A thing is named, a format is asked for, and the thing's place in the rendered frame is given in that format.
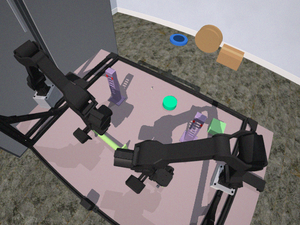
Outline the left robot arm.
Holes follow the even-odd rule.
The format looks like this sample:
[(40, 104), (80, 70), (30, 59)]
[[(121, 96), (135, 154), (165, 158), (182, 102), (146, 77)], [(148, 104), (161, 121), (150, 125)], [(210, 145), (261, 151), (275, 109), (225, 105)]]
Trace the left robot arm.
[[(111, 117), (96, 108), (98, 102), (92, 94), (68, 80), (39, 43), (28, 40), (13, 52), (15, 59), (25, 66), (28, 72), (27, 85), (37, 91), (37, 96), (46, 96), (51, 88), (45, 84), (46, 76), (63, 93), (68, 106), (82, 120), (90, 123), (91, 130), (100, 136), (108, 130)], [(92, 102), (89, 103), (89, 100)]]

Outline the green block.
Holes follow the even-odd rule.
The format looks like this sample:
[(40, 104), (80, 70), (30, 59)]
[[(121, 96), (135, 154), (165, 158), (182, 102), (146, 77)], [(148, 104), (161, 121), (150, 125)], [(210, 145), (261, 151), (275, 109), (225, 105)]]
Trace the green block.
[(226, 123), (213, 118), (207, 132), (213, 135), (221, 134), (224, 133), (225, 127)]

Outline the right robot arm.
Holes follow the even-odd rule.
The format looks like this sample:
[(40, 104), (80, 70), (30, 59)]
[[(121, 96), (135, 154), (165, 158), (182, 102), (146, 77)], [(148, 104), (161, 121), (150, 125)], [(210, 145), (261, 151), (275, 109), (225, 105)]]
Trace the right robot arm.
[[(231, 155), (231, 138), (239, 139), (237, 157)], [(145, 140), (136, 143), (134, 150), (117, 148), (113, 165), (130, 168), (137, 173), (151, 173), (157, 169), (149, 179), (167, 187), (174, 175), (174, 168), (168, 164), (212, 159), (226, 163), (218, 184), (229, 189), (243, 187), (242, 176), (246, 172), (260, 171), (268, 165), (263, 136), (247, 130), (171, 144)]]

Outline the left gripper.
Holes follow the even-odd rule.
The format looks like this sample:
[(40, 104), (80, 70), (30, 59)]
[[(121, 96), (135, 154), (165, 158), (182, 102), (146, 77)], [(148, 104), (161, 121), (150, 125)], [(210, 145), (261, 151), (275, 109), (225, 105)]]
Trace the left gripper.
[[(109, 109), (106, 105), (101, 105), (98, 110), (104, 112), (105, 114), (111, 116), (112, 110)], [(83, 144), (85, 143), (90, 136), (88, 136), (89, 131), (91, 130), (89, 128), (90, 123), (88, 121), (84, 121), (83, 122), (86, 124), (86, 127), (81, 130), (80, 128), (76, 129), (76, 131), (74, 131), (73, 135)], [(90, 137), (90, 139), (92, 140), (92, 138)]]

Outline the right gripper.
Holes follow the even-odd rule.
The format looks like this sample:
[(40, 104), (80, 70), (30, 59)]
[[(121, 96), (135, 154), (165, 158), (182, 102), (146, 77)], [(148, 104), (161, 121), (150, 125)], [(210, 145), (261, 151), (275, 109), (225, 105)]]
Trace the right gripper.
[[(142, 173), (138, 178), (135, 177), (135, 176), (133, 176), (133, 175), (131, 175), (126, 180), (125, 184), (129, 188), (131, 188), (134, 192), (136, 192), (137, 194), (139, 194), (144, 189), (144, 187), (145, 187), (145, 184), (143, 182), (146, 180), (147, 177), (150, 177), (153, 173), (155, 173), (156, 170), (153, 171), (153, 172), (151, 172), (151, 173)], [(143, 178), (144, 175), (145, 175), (145, 177)]]

